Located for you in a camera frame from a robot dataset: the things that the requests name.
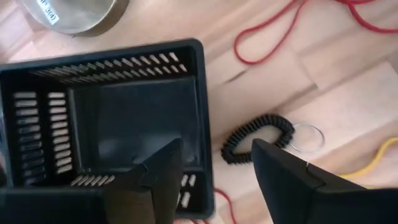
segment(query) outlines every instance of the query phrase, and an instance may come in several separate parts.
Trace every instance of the metal bowl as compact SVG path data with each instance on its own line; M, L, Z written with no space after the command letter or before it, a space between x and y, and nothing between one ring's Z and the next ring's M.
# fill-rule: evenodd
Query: metal bowl
M22 0L29 13L54 31L79 36L100 35L115 25L129 0Z

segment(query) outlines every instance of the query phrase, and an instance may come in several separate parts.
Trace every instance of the black coil keychain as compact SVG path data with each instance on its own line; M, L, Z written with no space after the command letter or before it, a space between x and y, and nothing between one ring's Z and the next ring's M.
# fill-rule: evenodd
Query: black coil keychain
M248 135L265 126L273 126L282 131L282 134L280 134L276 142L274 142L274 145L280 149L284 149L293 139L295 129L290 121L276 114L265 114L242 125L228 137L221 149L221 156L223 159L228 164L245 164L252 162L251 152L235 154L234 150Z

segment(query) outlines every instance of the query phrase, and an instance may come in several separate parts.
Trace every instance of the black plastic crate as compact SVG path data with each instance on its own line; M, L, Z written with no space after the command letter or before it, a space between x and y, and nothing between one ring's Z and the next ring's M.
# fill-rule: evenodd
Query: black plastic crate
M0 88L8 187L98 187L182 138L177 218L213 212L199 41L2 65Z

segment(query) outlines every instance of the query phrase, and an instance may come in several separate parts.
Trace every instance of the red cable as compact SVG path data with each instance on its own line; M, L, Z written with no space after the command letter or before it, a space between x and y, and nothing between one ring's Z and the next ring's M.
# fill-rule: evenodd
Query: red cable
M214 192L220 194L221 196L223 196L227 200L228 205L229 205L229 212L231 213L232 222L233 222L233 224L238 224L238 222L235 219L235 214L234 214L234 210L233 210L233 207L232 207L232 200L230 199L230 197L225 192L223 192L220 189L214 189ZM193 224L199 224L195 220L191 220L191 221L192 221ZM203 220L203 222L204 222L204 224L210 224L210 222L208 222L207 220Z
M361 15L358 13L358 11L355 8L355 5L358 4L367 4L370 2L375 2L376 0L334 0L336 2L340 2L342 4L345 4L348 6L349 11L351 12L351 14L353 15L354 19L357 21L357 23L359 25L361 25L362 27L379 33L379 34L398 34L398 29L385 29L385 28L380 28L377 26L374 26L372 24L370 24L368 21L365 21ZM263 58L260 58L258 60L247 60L245 58L243 58L238 50L239 44L241 39L250 33L253 32L257 32L265 27L267 27L268 25L270 25L271 23L275 22L277 19L279 19L281 16L283 16L284 14L288 13L288 11L292 8L292 6L296 3L299 3L299 6L296 10L296 13L294 15L294 18L292 20L292 22L289 25L289 28L287 29L287 31L285 32L285 34L282 36L281 40L276 44L276 46L265 56L263 56ZM233 45L233 49L234 49L234 53L235 56L243 63L248 64L248 65L257 65L259 63L262 63L264 61L266 61L267 59L269 59L271 56L273 56L273 54L275 52L277 52L280 48L280 46L285 42L285 40L288 38L288 36L290 35L291 31L293 30L294 26L296 25L297 20L299 19L299 15L300 12L302 10L302 8L304 7L305 3L307 3L308 0L291 0L291 2L289 2L285 7L283 7L279 12L277 12L277 14L275 14L274 16L272 16L270 19L254 26L254 27L250 27L247 29L244 29L242 32L240 32L238 34L238 36L236 36L235 41L234 41L234 45Z

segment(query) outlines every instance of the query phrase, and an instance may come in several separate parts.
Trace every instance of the silver ring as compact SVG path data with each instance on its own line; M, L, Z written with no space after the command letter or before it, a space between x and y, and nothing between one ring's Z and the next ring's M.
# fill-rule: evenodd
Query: silver ring
M308 124L308 123L297 123L297 124L293 125L293 128L296 128L296 127L299 127L299 126L308 126L308 127L310 127L310 128L316 129L316 130L321 134L322 142L321 142L321 143L319 144L319 146L316 147L314 150L303 150L303 149L301 149L301 148L299 148L299 147L293 145L293 143L290 143L290 145L291 145L295 150L297 150L298 152L316 152L316 151L321 150L321 149L325 146L325 144L326 144L326 137L325 137L325 134L323 133L323 131L322 131L320 128L318 128L317 126L315 126L315 125L313 125L313 124Z

